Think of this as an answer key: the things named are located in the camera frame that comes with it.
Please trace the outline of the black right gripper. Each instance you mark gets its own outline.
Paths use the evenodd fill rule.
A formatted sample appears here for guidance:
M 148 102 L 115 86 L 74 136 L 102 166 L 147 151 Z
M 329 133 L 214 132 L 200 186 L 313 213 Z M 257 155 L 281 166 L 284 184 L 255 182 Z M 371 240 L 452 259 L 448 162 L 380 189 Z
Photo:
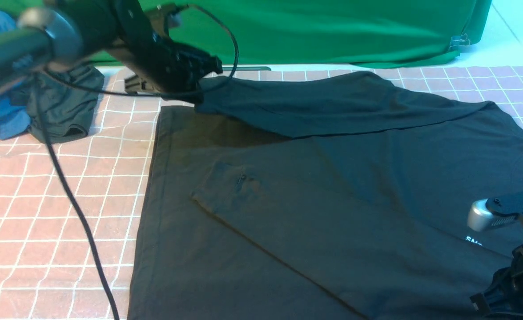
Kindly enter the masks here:
M 483 318 L 523 320 L 523 245 L 512 251 L 510 267 L 495 272 L 491 285 L 470 300 Z

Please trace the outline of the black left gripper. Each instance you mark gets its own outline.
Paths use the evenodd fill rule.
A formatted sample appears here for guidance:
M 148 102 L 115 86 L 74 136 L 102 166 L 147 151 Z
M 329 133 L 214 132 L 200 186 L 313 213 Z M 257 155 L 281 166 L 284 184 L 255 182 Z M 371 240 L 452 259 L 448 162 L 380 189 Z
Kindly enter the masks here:
M 137 0 L 112 0 L 118 37 L 106 52 L 133 71 L 164 99 L 201 103 L 203 77 L 223 73 L 219 57 L 176 42 L 156 43 L 153 28 Z

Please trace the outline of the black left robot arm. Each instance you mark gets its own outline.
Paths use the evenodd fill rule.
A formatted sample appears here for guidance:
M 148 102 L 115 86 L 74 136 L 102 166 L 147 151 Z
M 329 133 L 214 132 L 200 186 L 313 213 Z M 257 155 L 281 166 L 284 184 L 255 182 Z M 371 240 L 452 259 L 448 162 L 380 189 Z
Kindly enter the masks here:
M 0 34 L 0 94 L 36 72 L 64 72 L 105 51 L 164 100 L 200 103 L 200 81 L 223 73 L 221 60 L 168 36 L 168 21 L 191 5 L 144 12 L 137 0 L 73 0 L 28 8 Z

